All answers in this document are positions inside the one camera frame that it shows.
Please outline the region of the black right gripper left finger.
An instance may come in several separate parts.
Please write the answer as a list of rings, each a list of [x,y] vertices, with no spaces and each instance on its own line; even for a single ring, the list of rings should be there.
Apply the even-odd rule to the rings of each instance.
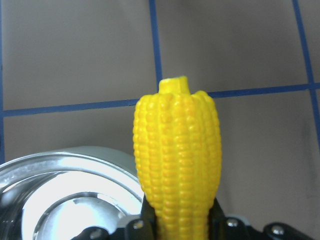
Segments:
[[[118,227],[113,233],[98,226],[85,228],[73,240],[155,240],[156,239],[155,210],[143,197],[140,217],[130,220],[124,227]]]

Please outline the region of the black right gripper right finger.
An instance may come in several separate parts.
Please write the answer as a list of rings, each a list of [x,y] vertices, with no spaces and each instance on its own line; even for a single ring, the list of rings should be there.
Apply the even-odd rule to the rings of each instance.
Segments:
[[[272,222],[259,231],[246,218],[226,215],[217,199],[209,211],[210,240],[312,240],[298,229],[281,222]]]

